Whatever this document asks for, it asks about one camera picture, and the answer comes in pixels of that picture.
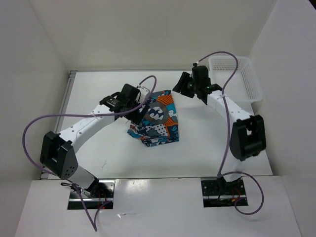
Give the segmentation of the colourful patterned shorts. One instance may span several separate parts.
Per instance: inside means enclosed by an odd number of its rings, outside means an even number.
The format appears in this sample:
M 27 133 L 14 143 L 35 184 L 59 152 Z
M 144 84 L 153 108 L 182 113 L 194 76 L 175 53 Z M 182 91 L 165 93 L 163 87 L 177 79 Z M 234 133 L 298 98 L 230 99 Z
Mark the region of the colourful patterned shorts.
M 127 134 L 146 147 L 179 141 L 178 116 L 171 90 L 152 94 L 149 108 L 139 124 L 130 124 Z

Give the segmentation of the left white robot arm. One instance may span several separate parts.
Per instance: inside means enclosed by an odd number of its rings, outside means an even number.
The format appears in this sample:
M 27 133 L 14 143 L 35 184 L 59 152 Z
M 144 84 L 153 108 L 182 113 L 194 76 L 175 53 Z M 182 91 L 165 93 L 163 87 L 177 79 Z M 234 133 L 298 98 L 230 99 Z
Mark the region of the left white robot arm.
M 71 127 L 58 133 L 46 133 L 41 163 L 60 179 L 75 183 L 87 197 L 94 197 L 104 186 L 97 177 L 78 164 L 76 153 L 86 141 L 120 117 L 133 123 L 141 122 L 149 107 L 149 97 L 149 89 L 125 84 L 120 92 L 103 98 L 87 117 Z

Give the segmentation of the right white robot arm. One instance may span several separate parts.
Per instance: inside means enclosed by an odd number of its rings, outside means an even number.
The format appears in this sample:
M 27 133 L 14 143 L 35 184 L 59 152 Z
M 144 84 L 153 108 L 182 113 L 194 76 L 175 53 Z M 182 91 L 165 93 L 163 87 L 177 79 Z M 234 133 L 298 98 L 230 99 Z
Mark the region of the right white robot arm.
M 213 108 L 227 122 L 227 141 L 218 174 L 217 190 L 228 194 L 234 183 L 231 174 L 242 174 L 241 171 L 223 172 L 228 153 L 233 156 L 233 162 L 242 163 L 250 157 L 258 156 L 266 149 L 266 134 L 264 119 L 260 115 L 253 116 L 243 110 L 225 93 L 225 86 L 212 84 L 206 66 L 193 64 L 192 72 L 183 72 L 173 91 L 183 96 L 196 96 L 205 105 Z

